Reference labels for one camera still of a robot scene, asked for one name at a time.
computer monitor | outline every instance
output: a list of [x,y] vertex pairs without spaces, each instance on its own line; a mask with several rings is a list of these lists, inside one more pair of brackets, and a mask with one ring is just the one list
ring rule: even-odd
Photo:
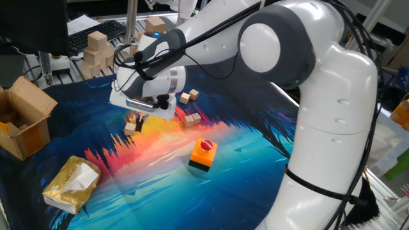
[[0,36],[55,56],[68,55],[66,0],[0,0]]

black keyboard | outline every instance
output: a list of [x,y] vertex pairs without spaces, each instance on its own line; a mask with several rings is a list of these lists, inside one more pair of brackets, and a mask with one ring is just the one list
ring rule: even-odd
[[108,37],[108,41],[111,41],[127,32],[127,28],[115,20],[103,22],[97,26],[79,31],[78,33],[71,34],[69,36],[68,50],[70,56],[76,56],[88,47],[88,35],[99,31]]

white robotic arm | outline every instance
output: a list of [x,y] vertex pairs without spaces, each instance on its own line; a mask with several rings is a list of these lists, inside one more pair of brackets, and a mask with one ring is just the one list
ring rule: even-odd
[[[178,50],[256,3],[213,0],[160,38],[144,36],[136,58],[146,62]],[[239,52],[238,58],[266,80],[282,88],[299,86],[302,97],[292,156],[274,205],[258,229],[324,229],[341,203],[334,194],[346,194],[357,172],[376,98],[376,67],[368,57],[339,46],[343,27],[342,17],[327,3],[280,1],[140,69],[143,76],[121,67],[112,83],[111,102],[171,119],[176,108],[173,93],[181,91],[186,80],[184,66],[195,64],[184,53],[200,64],[210,64]],[[167,109],[158,105],[164,101],[159,95],[169,95]],[[149,103],[142,100],[147,96],[153,97]],[[331,191],[333,197],[307,188],[292,175]]]

open cardboard box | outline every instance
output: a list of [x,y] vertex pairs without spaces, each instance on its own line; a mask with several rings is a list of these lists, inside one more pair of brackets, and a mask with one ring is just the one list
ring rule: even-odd
[[50,142],[47,118],[56,105],[24,77],[7,91],[0,87],[0,117],[13,117],[9,132],[0,129],[0,146],[20,160],[42,149]]

orange button base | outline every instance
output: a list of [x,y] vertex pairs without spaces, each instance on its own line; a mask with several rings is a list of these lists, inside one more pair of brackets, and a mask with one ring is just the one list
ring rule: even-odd
[[200,144],[204,140],[205,139],[201,137],[197,138],[192,155],[190,156],[189,165],[207,172],[214,161],[217,151],[217,143],[212,142],[213,148],[210,151],[203,151]]

